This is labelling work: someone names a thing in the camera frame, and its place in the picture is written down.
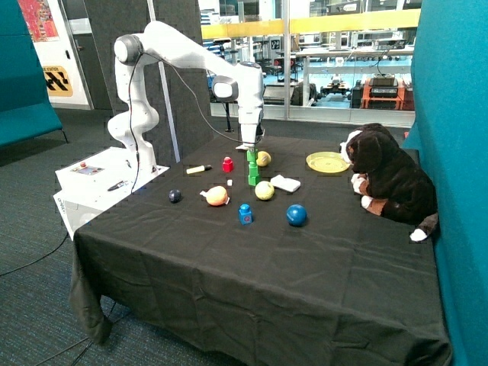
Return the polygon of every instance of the yellow plate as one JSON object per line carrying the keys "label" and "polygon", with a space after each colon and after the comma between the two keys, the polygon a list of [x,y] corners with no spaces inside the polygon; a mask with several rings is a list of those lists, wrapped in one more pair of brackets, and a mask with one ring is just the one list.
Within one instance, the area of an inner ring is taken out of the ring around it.
{"label": "yellow plate", "polygon": [[308,155],[307,164],[313,170],[322,173],[339,173],[349,168],[349,164],[337,152],[315,152]]}

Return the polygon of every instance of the dark blue ball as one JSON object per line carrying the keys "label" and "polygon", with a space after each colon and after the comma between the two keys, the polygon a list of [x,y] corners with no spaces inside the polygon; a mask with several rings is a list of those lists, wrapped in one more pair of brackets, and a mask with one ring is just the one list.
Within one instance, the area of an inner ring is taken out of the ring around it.
{"label": "dark blue ball", "polygon": [[301,204],[292,204],[287,209],[287,220],[290,225],[302,226],[307,219],[307,210]]}
{"label": "dark blue ball", "polygon": [[173,204],[181,200],[181,192],[178,189],[172,189],[169,194],[169,201]]}

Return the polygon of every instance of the yellow ball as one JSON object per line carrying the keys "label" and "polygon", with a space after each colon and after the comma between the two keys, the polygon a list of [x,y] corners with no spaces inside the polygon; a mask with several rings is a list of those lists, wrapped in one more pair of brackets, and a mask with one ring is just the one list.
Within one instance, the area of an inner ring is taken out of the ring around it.
{"label": "yellow ball", "polygon": [[254,189],[256,197],[262,201],[267,201],[275,194],[275,187],[269,181],[260,181]]}
{"label": "yellow ball", "polygon": [[221,185],[213,187],[207,191],[206,199],[208,204],[212,206],[220,206],[225,204],[227,202],[227,198],[227,190]]}
{"label": "yellow ball", "polygon": [[266,151],[258,151],[258,158],[256,159],[256,164],[258,166],[266,166],[271,162],[271,155]]}

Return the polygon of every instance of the glass window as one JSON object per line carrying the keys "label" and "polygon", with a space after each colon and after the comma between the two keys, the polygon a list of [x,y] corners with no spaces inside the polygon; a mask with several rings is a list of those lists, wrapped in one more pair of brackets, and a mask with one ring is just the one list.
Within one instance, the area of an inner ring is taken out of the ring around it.
{"label": "glass window", "polygon": [[[233,35],[218,49],[230,63],[261,66],[267,117],[357,123],[396,116],[408,124],[415,110],[410,67],[421,4],[218,0],[215,24],[226,24]],[[255,25],[246,27],[250,21]]]}

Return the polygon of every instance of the black and white stuffed dog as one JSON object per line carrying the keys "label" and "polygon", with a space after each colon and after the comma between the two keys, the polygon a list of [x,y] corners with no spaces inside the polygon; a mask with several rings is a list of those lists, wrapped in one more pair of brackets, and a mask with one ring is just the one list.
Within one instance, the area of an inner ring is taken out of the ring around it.
{"label": "black and white stuffed dog", "polygon": [[351,183],[363,195],[364,209],[417,225],[410,235],[415,242],[434,231],[438,225],[434,185],[385,127],[367,124],[352,131],[341,143],[341,156],[352,164]]}

